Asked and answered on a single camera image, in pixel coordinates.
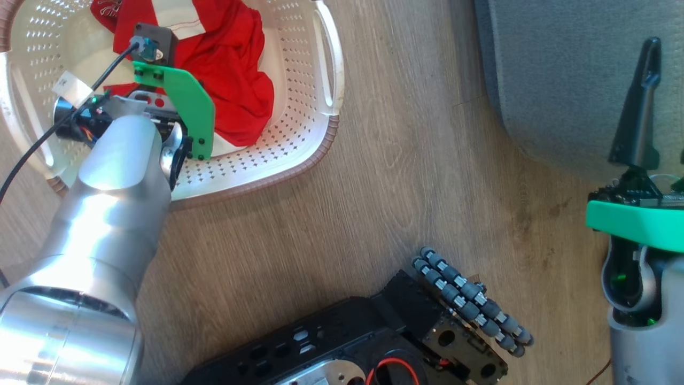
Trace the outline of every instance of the white label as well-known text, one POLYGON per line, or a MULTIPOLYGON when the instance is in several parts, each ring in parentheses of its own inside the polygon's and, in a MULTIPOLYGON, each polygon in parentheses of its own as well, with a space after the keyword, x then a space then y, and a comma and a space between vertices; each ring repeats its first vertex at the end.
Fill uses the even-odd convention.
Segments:
POLYGON ((71 103, 74 108, 81 107, 94 93, 94 91, 78 77, 69 71, 64 71, 52 92, 71 103))

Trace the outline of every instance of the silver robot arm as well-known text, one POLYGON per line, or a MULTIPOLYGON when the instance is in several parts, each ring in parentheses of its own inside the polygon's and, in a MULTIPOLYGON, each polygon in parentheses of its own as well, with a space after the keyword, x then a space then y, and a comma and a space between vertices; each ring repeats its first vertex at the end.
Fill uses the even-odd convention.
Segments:
POLYGON ((32 272, 0 292, 0 382, 135 383, 135 300, 171 202, 179 133, 162 143, 149 119, 124 116, 100 138, 32 272))
POLYGON ((684 256, 644 245, 630 255, 621 243, 611 237, 603 267, 603 290, 612 305, 608 323, 614 383, 684 384, 684 256), (612 271, 620 263, 633 263, 631 283, 615 282, 612 271))

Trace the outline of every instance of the green bracket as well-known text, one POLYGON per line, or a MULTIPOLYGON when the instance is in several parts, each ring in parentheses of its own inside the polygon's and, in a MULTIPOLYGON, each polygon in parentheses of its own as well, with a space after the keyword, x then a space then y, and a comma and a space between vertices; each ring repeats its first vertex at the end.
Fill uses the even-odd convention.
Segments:
POLYGON ((591 201, 587 227, 656 249, 684 253, 684 210, 591 201))
POLYGON ((171 67, 133 62, 135 82, 163 88, 193 138, 192 157, 211 157, 216 109, 207 91, 189 72, 171 67))

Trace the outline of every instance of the gray couch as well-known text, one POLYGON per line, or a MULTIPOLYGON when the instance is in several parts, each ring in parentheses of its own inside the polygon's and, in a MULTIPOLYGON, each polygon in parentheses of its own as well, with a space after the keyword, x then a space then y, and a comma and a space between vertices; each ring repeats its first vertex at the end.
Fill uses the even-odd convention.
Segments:
POLYGON ((684 3, 475 0, 488 96, 530 157, 605 182, 606 159, 644 40, 662 39, 658 172, 684 174, 684 3))

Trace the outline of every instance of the laundry basket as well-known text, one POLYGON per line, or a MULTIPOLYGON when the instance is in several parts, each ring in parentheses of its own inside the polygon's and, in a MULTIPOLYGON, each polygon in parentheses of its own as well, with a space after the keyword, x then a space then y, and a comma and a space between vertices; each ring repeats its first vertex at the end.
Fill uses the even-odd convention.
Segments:
MULTIPOLYGON (((244 0, 263 20, 259 69, 274 84, 271 120, 257 144, 209 160, 188 160, 172 194, 174 207, 196 206, 288 179, 330 148, 343 103, 341 45, 323 0, 244 0)), ((113 34, 90 13, 92 0, 0 0, 2 121, 20 151, 52 126, 65 71, 91 84, 116 57, 113 34)), ((123 63, 105 84, 131 82, 123 63)), ((63 194, 89 149, 51 137, 29 161, 63 194)))

